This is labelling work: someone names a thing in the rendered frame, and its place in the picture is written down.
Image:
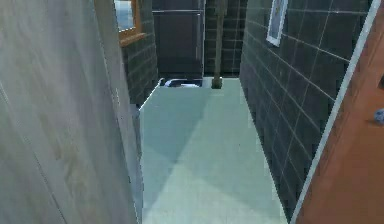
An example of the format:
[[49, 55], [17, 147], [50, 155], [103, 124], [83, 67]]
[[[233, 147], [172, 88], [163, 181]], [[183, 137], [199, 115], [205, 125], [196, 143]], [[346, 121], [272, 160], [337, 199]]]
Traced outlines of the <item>dark glass shower door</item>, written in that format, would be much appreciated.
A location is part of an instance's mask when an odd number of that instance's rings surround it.
[[152, 13], [159, 76], [201, 77], [204, 0], [153, 0]]

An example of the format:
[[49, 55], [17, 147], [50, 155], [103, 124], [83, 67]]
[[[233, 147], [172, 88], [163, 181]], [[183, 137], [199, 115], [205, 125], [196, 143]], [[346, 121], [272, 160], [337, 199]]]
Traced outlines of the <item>wooden framed window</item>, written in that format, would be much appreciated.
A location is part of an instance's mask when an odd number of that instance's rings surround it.
[[114, 0], [121, 47], [126, 47], [145, 37], [140, 4], [140, 0]]

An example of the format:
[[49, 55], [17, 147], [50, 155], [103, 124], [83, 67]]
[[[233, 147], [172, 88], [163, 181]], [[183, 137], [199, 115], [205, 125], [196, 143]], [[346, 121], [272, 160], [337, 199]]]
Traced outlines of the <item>reddish brown room door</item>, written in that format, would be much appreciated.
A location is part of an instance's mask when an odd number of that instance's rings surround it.
[[384, 0], [373, 0], [290, 224], [384, 224]]

